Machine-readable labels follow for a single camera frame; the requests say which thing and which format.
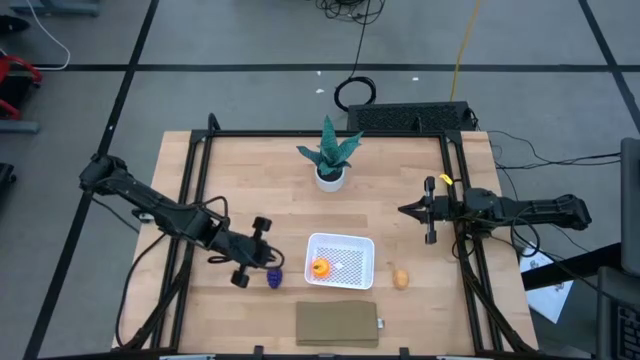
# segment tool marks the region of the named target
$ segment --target white plastic basket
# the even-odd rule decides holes
[[[318,259],[329,262],[329,276],[317,277],[311,265]],[[304,279],[309,284],[366,290],[373,285],[375,245],[369,238],[315,233],[309,237]]]

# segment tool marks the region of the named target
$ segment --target black floor line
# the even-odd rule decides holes
[[[604,38],[604,34],[602,34],[602,30],[600,30],[600,25],[598,25],[598,21],[596,21],[589,3],[587,2],[587,0],[578,0],[578,2],[580,3],[580,8],[582,8],[584,16],[587,18],[587,22],[589,23],[591,32],[593,32],[593,36],[595,36],[596,38],[596,42],[600,47],[600,51],[602,51],[602,56],[604,56],[607,65],[609,65],[612,69],[611,74],[613,75],[613,79],[618,86],[618,90],[620,91],[620,95],[622,95],[622,99],[624,100],[625,105],[627,105],[629,114],[631,115],[633,122],[636,124],[636,128],[640,131],[640,110],[638,109],[638,104],[636,103],[635,97],[633,96],[633,93],[631,93],[629,85],[627,85],[627,81],[624,79],[622,72],[618,68],[618,63],[613,57],[611,48],[609,48],[609,44],[607,44],[607,41]]]
[[[159,0],[152,0],[149,4],[147,15],[145,16],[144,22],[142,23],[142,27],[140,29],[140,33],[133,50],[133,54],[131,54],[131,60],[129,61],[127,71],[124,75],[124,79],[122,80],[122,85],[120,85],[120,90],[118,91],[118,95],[116,96],[111,115],[109,116],[105,132],[98,147],[98,152],[101,154],[104,154],[109,150],[109,145],[111,144],[113,133],[118,123],[118,119],[120,118],[120,114],[122,112],[124,102],[127,98],[129,88],[131,87],[133,75],[135,74],[135,65],[140,60],[140,55],[142,54],[144,43],[147,39],[153,17],[158,8],[158,2]],[[27,348],[25,349],[23,359],[32,360],[38,358],[40,349],[42,348],[42,343],[44,342],[45,336],[47,334],[47,328],[49,327],[49,323],[51,322],[51,316],[53,315],[53,311],[58,302],[62,286],[64,285],[65,277],[67,276],[69,266],[71,265],[73,253],[75,252],[76,245],[78,244],[78,239],[80,238],[80,233],[82,232],[84,221],[87,217],[87,213],[89,212],[90,204],[91,195],[87,193],[83,194],[82,198],[80,198],[80,203],[78,204],[78,209],[76,210],[73,222],[71,223],[71,228],[69,229],[67,239],[62,248],[62,254],[58,259],[58,264],[56,265],[56,269],[53,273],[53,278],[51,280],[51,283],[49,284],[49,288],[47,289],[47,294],[45,295],[44,302],[42,304],[42,307],[40,308],[40,313],[38,314],[36,324],[33,328],[33,332],[31,333],[31,337],[29,338],[29,343],[27,344]]]
[[[38,67],[54,67],[55,64],[38,64]],[[287,72],[287,71],[351,71],[353,64],[138,64],[138,72]],[[451,72],[455,64],[359,64],[359,71],[425,71]],[[126,72],[129,65],[123,64],[78,64],[69,65],[65,71]],[[507,73],[601,73],[640,72],[640,65],[570,65],[570,64],[463,64],[462,72],[507,72]]]

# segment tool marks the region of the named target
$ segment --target yellow cable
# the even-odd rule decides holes
[[[460,69],[460,60],[462,60],[462,54],[464,54],[464,49],[467,47],[467,43],[469,42],[469,38],[471,37],[471,31],[473,30],[473,24],[476,22],[476,18],[478,17],[478,9],[480,8],[480,0],[476,0],[476,6],[473,8],[473,14],[467,23],[467,31],[464,34],[464,40],[462,40],[462,45],[460,45],[460,51],[458,51],[458,58],[456,59],[456,68],[453,71],[453,84],[451,85],[451,96],[449,96],[449,102],[453,101],[453,97],[456,95],[456,85],[458,83],[458,69]]]

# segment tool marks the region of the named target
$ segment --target potted plant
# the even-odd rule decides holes
[[[362,131],[345,139],[340,145],[336,139],[336,131],[331,119],[324,118],[320,151],[309,150],[306,146],[298,146],[298,151],[316,165],[316,184],[326,192],[338,191],[344,184],[346,167],[351,167],[347,159],[360,146]]]

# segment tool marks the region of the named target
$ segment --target blue toy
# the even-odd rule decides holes
[[[275,269],[267,271],[267,282],[272,289],[280,287],[282,283],[282,270]]]

